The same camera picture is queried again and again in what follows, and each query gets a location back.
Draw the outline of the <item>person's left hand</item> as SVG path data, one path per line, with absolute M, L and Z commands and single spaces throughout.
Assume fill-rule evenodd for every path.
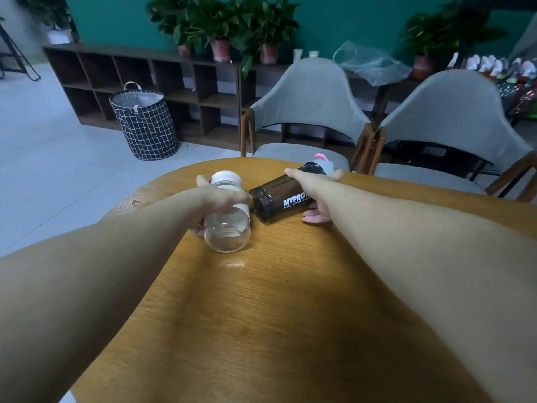
M 213 210 L 213 189 L 218 188 L 210 184 L 209 180 L 204 175 L 198 175 L 196 178 L 197 187 L 188 189 L 181 193 L 181 204 L 184 210 L 182 211 L 183 222 L 182 231 L 190 231 L 195 235 L 204 235 L 204 220 L 209 215 L 217 213 Z

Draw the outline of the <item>person's right hand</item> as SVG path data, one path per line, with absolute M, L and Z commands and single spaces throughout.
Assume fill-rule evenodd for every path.
M 307 224 L 320 224 L 334 220 L 338 224 L 342 220 L 342 201 L 339 195 L 344 191 L 339 181 L 344 171 L 336 170 L 331 175 L 312 174 L 312 186 L 301 187 L 314 205 L 303 213 L 302 221 Z

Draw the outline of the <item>clear bottle with white cap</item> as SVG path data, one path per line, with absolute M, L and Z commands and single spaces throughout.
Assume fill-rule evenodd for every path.
M 229 170 L 211 176 L 211 186 L 244 192 L 240 176 Z M 243 249 L 251 237 L 249 203 L 239 203 L 204 217 L 204 239 L 214 251 L 230 253 Z

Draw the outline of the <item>dark shaker bottle pink lid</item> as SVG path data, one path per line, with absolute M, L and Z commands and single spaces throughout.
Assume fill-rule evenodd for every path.
M 332 175 L 333 162 L 323 154 L 316 154 L 300 171 L 316 175 Z M 273 223 L 307 208 L 314 202 L 295 179 L 282 175 L 249 191 L 255 214 L 263 223 Z

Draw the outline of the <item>person's right forearm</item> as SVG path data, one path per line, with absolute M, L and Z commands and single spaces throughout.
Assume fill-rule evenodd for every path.
M 537 241 L 479 216 L 341 185 L 335 225 L 379 278 L 495 401 L 537 403 Z

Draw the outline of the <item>person's left forearm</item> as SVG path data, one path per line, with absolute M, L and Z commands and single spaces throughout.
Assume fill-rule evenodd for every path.
M 0 258 L 0 403 L 61 400 L 199 221 L 199 194 L 189 189 Z

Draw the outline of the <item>grey upholstered wooden chair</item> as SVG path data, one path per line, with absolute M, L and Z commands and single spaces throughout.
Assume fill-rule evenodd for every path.
M 509 124 L 497 87 L 478 72 L 455 69 L 431 75 L 380 123 L 377 132 L 381 141 L 375 162 L 385 143 L 420 142 L 472 154 L 500 176 L 483 189 L 470 179 L 395 163 L 376 162 L 370 175 L 494 196 L 534 169 L 517 201 L 530 203 L 537 197 L 537 151 Z
M 257 132 L 275 125 L 317 126 L 349 138 L 354 144 L 348 160 L 342 154 L 297 143 L 257 145 Z M 246 156 L 250 137 L 253 157 L 305 163 L 325 155 L 337 169 L 373 175 L 382 150 L 376 131 L 359 108 L 345 71 L 332 60 L 306 58 L 293 63 L 276 85 L 241 116 L 239 151 Z

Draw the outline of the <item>black grid laundry basket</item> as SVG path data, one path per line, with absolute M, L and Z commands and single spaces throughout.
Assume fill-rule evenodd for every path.
M 163 93 L 128 81 L 109 102 L 135 158 L 159 161 L 178 151 L 176 128 Z

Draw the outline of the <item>clear plastic bag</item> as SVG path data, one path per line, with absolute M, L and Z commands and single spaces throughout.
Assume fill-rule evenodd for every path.
M 412 68 L 378 49 L 346 41 L 333 54 L 332 61 L 344 70 L 366 80 L 371 86 L 385 86 L 406 80 Z

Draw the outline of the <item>green plant in pink pot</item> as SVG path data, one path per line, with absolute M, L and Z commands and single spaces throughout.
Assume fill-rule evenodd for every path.
M 243 53 L 251 35 L 242 16 L 242 1 L 194 0 L 194 4 L 192 21 L 211 46 L 214 61 L 232 63 L 232 49 Z
M 181 57 L 188 58 L 199 43 L 198 0 L 149 0 L 145 11 L 158 31 L 173 37 Z
M 289 42 L 300 25 L 294 19 L 300 3 L 290 0 L 230 0 L 236 29 L 231 45 L 241 56 L 242 78 L 247 78 L 256 57 L 264 65 L 278 61 L 281 44 Z
M 508 37 L 504 28 L 489 24 L 490 16 L 490 11 L 468 6 L 466 0 L 453 0 L 435 13 L 419 12 L 410 17 L 401 31 L 402 48 L 414 54 L 410 77 L 423 81 L 433 74 L 439 61 Z

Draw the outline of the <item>dark brown cubby shelf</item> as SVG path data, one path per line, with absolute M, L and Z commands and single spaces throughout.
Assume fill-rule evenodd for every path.
M 260 99 L 260 79 L 272 88 L 289 64 L 254 64 L 246 79 L 238 64 L 181 57 L 147 48 L 62 44 L 44 52 L 81 124 L 121 130 L 109 97 L 133 81 L 164 94 L 179 141 L 239 150 L 241 116 Z

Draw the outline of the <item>row of colourful bottles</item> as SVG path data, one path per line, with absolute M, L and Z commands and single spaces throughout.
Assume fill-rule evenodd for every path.
M 537 122 L 537 57 L 522 60 L 474 54 L 459 58 L 454 53 L 445 70 L 475 71 L 494 83 L 500 94 L 504 114 L 514 126 L 519 121 Z

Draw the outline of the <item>green plant in white pot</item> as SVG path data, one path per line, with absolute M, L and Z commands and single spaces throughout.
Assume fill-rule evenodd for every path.
M 51 45 L 79 43 L 66 0 L 16 0 L 44 28 Z

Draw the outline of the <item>black tripod stand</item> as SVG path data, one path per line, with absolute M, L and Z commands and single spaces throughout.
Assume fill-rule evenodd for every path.
M 42 76 L 37 73 L 30 61 L 22 53 L 20 48 L 5 30 L 2 25 L 3 21 L 5 21 L 4 18 L 0 16 L 0 40 L 5 44 L 8 52 L 0 51 L 0 80 L 4 80 L 6 73 L 11 72 L 16 74 L 25 74 L 33 82 L 40 81 Z M 5 59 L 14 60 L 16 67 L 7 67 L 3 61 Z

